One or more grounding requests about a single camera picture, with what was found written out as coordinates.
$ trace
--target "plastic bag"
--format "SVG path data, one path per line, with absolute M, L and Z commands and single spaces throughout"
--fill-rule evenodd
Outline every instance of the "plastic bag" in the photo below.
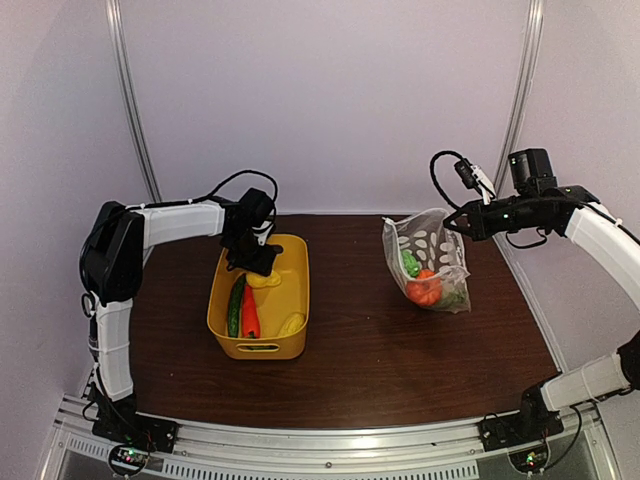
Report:
M 391 275 L 409 300 L 429 310 L 457 313 L 471 310 L 465 280 L 469 271 L 462 237 L 442 226 L 448 215 L 432 208 L 399 222 L 385 218 L 382 243 Z

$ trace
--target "toy fruit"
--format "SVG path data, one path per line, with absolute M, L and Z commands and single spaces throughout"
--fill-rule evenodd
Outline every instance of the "toy fruit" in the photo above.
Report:
M 412 255 L 411 250 L 402 251 L 402 263 L 410 277 L 416 278 L 420 274 L 420 268 L 422 267 L 420 262 Z
M 238 338 L 238 331 L 240 330 L 240 309 L 242 308 L 245 283 L 246 275 L 240 275 L 233 287 L 231 287 L 229 310 L 227 312 L 227 330 L 232 338 Z
M 421 270 L 417 280 L 427 280 L 435 276 L 431 270 Z M 442 297 L 442 282 L 439 278 L 434 278 L 428 282 L 407 283 L 407 297 L 416 305 L 430 307 L 440 301 Z
M 293 335 L 304 326 L 304 315 L 300 312 L 292 313 L 287 317 L 278 332 L 278 337 Z
M 249 285 L 244 287 L 244 299 L 242 300 L 242 336 L 244 338 L 260 338 L 258 309 L 253 298 L 253 290 Z
M 271 275 L 268 277 L 263 277 L 257 273 L 247 273 L 247 283 L 251 288 L 277 287 L 282 283 L 282 278 L 275 270 L 272 270 Z

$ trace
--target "green cucumber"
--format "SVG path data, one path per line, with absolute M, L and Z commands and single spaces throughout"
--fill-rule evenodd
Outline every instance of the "green cucumber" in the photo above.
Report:
M 240 312 L 242 311 L 242 297 L 244 296 L 244 286 L 247 283 L 247 276 L 243 273 L 231 287 L 229 295 L 229 310 L 227 313 L 227 330 L 229 336 L 238 338 L 240 331 Z

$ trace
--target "brown tabletop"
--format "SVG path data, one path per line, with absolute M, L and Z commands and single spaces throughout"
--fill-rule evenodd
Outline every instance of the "brown tabletop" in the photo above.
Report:
M 291 361 L 228 358 L 207 327 L 218 239 L 157 247 L 131 319 L 141 412 L 252 427 L 410 425 L 516 409 L 556 373 L 492 241 L 466 242 L 472 311 L 405 299 L 387 270 L 380 216 L 279 217 L 309 246 L 307 347 Z

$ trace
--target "wire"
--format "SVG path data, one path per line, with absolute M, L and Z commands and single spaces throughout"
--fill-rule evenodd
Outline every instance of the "wire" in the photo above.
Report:
M 547 243 L 547 236 L 544 235 L 541 232 L 541 230 L 542 230 L 542 228 L 540 228 L 540 227 L 536 228 L 536 233 L 542 238 L 542 240 L 538 240 L 537 242 L 529 243 L 527 245 L 518 245 L 516 243 L 513 243 L 511 241 L 511 239 L 509 238 L 509 232 L 507 232 L 505 234 L 505 238 L 507 240 L 507 243 L 509 243 L 509 245 L 511 245 L 513 248 L 517 248 L 518 250 L 527 250 L 528 248 L 540 247 L 540 246 L 544 245 L 545 243 Z
M 438 179 L 436 178 L 436 161 L 440 158 L 440 157 L 444 157 L 446 155 L 450 155 L 452 157 L 456 157 L 458 160 L 462 160 L 463 162 L 465 162 L 467 165 L 470 165 L 469 160 L 467 160 L 466 158 L 464 158 L 462 155 L 460 155 L 458 152 L 454 152 L 453 150 L 442 150 L 441 152 L 436 153 L 433 158 L 431 159 L 431 161 L 429 162 L 429 173 L 431 174 L 431 181 L 433 182 L 433 186 L 436 187 L 436 190 L 438 191 L 438 193 L 440 194 L 440 196 L 442 198 L 444 198 L 445 202 L 447 202 L 449 204 L 449 206 L 455 210 L 460 210 L 460 206 L 456 205 L 453 200 L 451 200 L 449 198 L 449 196 L 446 194 L 446 192 L 442 189 L 442 187 L 440 186 L 440 183 L 438 183 Z
M 274 204 L 276 203 L 276 199 L 278 198 L 278 182 L 276 182 L 275 179 L 267 173 L 261 172 L 259 170 L 251 170 L 251 169 L 240 170 L 239 172 L 229 175 L 227 178 L 221 181 L 218 185 L 216 185 L 213 190 L 211 190 L 207 195 L 205 195 L 205 197 L 201 197 L 201 198 L 211 200 L 212 197 L 215 196 L 222 187 L 224 187 L 227 183 L 238 178 L 241 175 L 257 175 L 259 177 L 263 177 L 269 180 L 273 184 L 273 197 L 271 197 L 271 200 L 273 201 Z
M 87 417 L 87 410 L 89 410 L 94 403 L 96 403 L 95 400 L 92 400 L 91 402 L 87 403 L 82 409 L 82 418 L 84 418 L 87 422 L 95 423 L 95 419 Z
M 606 213 L 604 213 L 603 211 L 601 211 L 600 209 L 598 209 L 597 207 L 594 207 L 593 205 L 591 205 L 590 203 L 587 202 L 580 202 L 580 204 L 583 207 L 587 207 L 589 209 L 591 209 L 592 211 L 594 211 L 595 213 L 597 213 L 598 215 L 600 215 L 602 218 L 604 218 L 605 220 L 608 220 L 609 222 L 613 223 L 615 226 L 617 226 L 620 230 L 622 230 L 624 233 L 626 233 L 631 240 L 633 240 L 634 242 L 636 242 L 638 245 L 640 245 L 640 238 L 636 237 L 633 232 L 631 232 L 631 230 L 629 230 L 627 227 L 625 227 L 622 224 L 619 224 L 618 221 L 607 215 Z
M 578 416 L 578 429 L 576 430 L 576 434 L 573 436 L 573 440 L 571 440 L 571 443 L 569 444 L 569 446 L 567 447 L 567 449 L 562 452 L 562 455 L 560 455 L 555 461 L 553 461 L 551 464 L 547 465 L 544 467 L 544 471 L 546 472 L 547 470 L 551 470 L 553 467 L 555 467 L 556 465 L 558 465 L 563 459 L 564 457 L 567 456 L 567 454 L 571 451 L 571 449 L 573 448 L 573 446 L 576 444 L 576 442 L 578 441 L 578 438 L 580 437 L 580 432 L 582 432 L 582 415 L 580 414 L 580 411 L 578 410 L 578 408 L 575 405 L 571 406 L 571 410 L 573 410 L 574 412 L 576 412 L 576 415 Z

